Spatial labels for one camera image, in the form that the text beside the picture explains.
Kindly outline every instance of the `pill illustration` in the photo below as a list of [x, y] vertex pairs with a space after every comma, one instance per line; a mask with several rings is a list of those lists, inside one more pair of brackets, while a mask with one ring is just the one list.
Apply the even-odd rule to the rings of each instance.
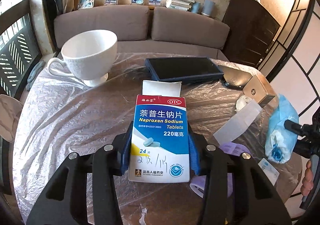
[[143, 142], [143, 145], [145, 147], [148, 147], [151, 145], [152, 142], [153, 142], [153, 138], [148, 138], [145, 142]]
[[149, 147], [154, 147], [154, 148], [160, 147], [160, 142], [154, 141], [149, 145]]

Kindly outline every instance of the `human hand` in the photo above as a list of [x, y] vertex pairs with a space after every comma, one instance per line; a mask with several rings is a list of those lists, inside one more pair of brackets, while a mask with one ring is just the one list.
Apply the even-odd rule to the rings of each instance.
[[310, 191], [312, 190], [313, 188], [313, 174], [311, 172], [311, 161], [309, 160], [306, 164], [306, 171], [304, 173], [304, 178], [302, 179], [302, 186], [301, 186], [301, 194], [303, 196], [307, 196]]

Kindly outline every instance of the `table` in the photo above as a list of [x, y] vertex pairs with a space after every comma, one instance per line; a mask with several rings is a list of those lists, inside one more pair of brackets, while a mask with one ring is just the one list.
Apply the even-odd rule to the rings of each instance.
[[[13, 183], [23, 220], [26, 221], [42, 189], [71, 152], [94, 153], [117, 134], [124, 133], [133, 120], [137, 94], [142, 80], [149, 79], [143, 67], [148, 57], [172, 54], [118, 54], [109, 79], [89, 88], [80, 80], [55, 77], [44, 69], [36, 79], [23, 107], [13, 152]], [[213, 60], [226, 66], [260, 74], [249, 66]], [[62, 71], [58, 64], [54, 68]], [[221, 82], [183, 85], [188, 121], [194, 132], [215, 144], [212, 134], [235, 114], [235, 103], [242, 91], [230, 90]], [[264, 156], [268, 118], [277, 107], [271, 101], [249, 129], [235, 140], [251, 151], [259, 161]], [[300, 182], [301, 157], [293, 154], [283, 165], [276, 189], [286, 201]], [[88, 176], [88, 221], [93, 221], [92, 177]], [[115, 177], [115, 185], [124, 224], [139, 224], [145, 213], [146, 224], [196, 224], [202, 199], [188, 183], [151, 184], [130, 182], [127, 175]]]

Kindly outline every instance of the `blue circular logo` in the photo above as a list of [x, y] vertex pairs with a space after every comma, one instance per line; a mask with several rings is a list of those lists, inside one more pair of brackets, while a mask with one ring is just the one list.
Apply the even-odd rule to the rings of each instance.
[[180, 164], [173, 164], [172, 166], [170, 166], [169, 173], [173, 177], [179, 177], [183, 173], [183, 166]]

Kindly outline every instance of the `sofa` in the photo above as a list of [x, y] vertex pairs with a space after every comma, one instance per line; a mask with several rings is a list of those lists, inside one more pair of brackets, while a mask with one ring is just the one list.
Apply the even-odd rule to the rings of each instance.
[[118, 37], [118, 53], [171, 53], [208, 56], [228, 61], [220, 49], [228, 25], [190, 12], [147, 6], [117, 5], [83, 9], [54, 20], [58, 48], [71, 37], [88, 30], [106, 29]]

